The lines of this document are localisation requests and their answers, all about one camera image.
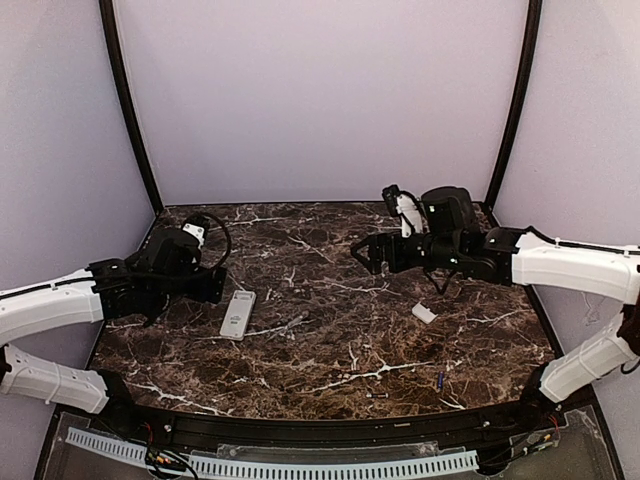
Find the white remote control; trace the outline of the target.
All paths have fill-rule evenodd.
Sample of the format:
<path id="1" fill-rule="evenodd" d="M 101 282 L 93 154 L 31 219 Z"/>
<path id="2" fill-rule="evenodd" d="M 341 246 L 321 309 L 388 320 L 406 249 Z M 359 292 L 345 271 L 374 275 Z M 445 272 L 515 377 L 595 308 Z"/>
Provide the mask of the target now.
<path id="1" fill-rule="evenodd" d="M 255 300 L 256 294 L 252 291 L 236 290 L 233 293 L 219 331 L 223 339 L 244 339 Z"/>

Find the white battery cover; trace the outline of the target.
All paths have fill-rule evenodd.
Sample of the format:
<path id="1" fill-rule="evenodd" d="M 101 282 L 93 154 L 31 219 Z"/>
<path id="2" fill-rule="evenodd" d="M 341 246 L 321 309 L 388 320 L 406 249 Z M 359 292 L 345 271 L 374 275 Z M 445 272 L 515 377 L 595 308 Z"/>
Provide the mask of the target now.
<path id="1" fill-rule="evenodd" d="M 432 323 L 437 317 L 436 314 L 434 314 L 429 308 L 422 305 L 421 303 L 415 304 L 412 307 L 411 313 L 426 325 Z"/>

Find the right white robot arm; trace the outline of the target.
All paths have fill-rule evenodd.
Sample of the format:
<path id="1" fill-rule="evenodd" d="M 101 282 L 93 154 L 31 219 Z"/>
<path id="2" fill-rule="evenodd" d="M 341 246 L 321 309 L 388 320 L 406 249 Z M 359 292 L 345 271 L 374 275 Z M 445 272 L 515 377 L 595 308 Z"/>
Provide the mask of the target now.
<path id="1" fill-rule="evenodd" d="M 543 285 L 611 298 L 623 308 L 580 346 L 537 368 L 522 394 L 536 405 L 563 402 L 582 387 L 639 358 L 639 249 L 548 237 L 525 229 L 481 229 L 469 192 L 432 189 L 421 197 L 390 185 L 382 192 L 395 233 L 372 234 L 351 247 L 371 274 L 442 269 L 491 284 Z"/>

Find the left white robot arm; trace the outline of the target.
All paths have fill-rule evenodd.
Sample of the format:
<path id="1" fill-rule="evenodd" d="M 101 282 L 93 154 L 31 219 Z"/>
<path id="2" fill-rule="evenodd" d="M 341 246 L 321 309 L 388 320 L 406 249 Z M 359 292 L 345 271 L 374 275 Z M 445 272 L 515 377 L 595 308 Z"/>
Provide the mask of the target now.
<path id="1" fill-rule="evenodd" d="M 226 270 L 218 260 L 201 264 L 206 223 L 188 219 L 153 233 L 125 259 L 89 264 L 46 283 L 1 294 L 1 391 L 71 406 L 90 414 L 131 405 L 121 376 L 79 370 L 30 355 L 16 346 L 24 337 L 75 324 L 98 324 L 141 315 L 152 324 L 172 299 L 217 303 Z"/>

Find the right black frame post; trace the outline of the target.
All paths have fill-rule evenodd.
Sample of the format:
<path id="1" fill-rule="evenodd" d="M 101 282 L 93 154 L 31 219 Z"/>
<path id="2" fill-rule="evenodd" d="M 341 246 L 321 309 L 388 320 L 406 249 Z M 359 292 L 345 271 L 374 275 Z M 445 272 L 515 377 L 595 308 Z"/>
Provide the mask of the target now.
<path id="1" fill-rule="evenodd" d="M 516 140 L 534 63 L 542 9 L 542 0 L 528 1 L 526 22 L 513 93 L 498 155 L 484 199 L 484 204 L 490 211 L 493 211 L 496 206 Z"/>

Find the black frame post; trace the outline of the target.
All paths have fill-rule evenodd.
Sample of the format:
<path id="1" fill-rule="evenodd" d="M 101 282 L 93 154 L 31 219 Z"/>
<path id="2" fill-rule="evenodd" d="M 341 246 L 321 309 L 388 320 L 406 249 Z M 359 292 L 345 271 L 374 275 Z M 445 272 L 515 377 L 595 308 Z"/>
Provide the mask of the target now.
<path id="1" fill-rule="evenodd" d="M 115 2 L 99 0 L 98 5 L 111 73 L 129 143 L 152 211 L 158 216 L 163 212 L 164 204 L 152 172 L 128 81 L 117 26 Z"/>
<path id="2" fill-rule="evenodd" d="M 498 155 L 484 199 L 484 204 L 490 211 L 493 211 L 496 206 L 516 140 L 534 63 L 542 9 L 542 0 L 528 1 L 526 22 L 513 93 Z"/>

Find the black front rail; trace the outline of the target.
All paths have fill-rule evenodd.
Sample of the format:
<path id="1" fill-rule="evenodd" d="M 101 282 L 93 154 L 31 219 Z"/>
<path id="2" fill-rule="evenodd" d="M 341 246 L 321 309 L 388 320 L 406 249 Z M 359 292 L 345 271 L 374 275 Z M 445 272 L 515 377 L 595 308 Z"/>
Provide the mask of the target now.
<path id="1" fill-rule="evenodd" d="M 213 450 L 246 446 L 359 447 L 435 441 L 443 447 L 493 445 L 509 436 L 493 408 L 378 420 L 252 420 L 146 408 L 153 440 L 163 446 Z"/>

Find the left black frame post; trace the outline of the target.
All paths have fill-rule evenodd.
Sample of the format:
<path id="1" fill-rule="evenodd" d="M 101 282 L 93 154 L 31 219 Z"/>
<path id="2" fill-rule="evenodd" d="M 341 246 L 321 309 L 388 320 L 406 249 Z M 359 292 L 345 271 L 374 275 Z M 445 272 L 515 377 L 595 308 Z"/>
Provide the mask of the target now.
<path id="1" fill-rule="evenodd" d="M 129 143 L 152 211 L 158 216 L 163 212 L 164 204 L 152 172 L 128 81 L 117 26 L 115 2 L 99 0 L 98 5 L 111 73 Z"/>

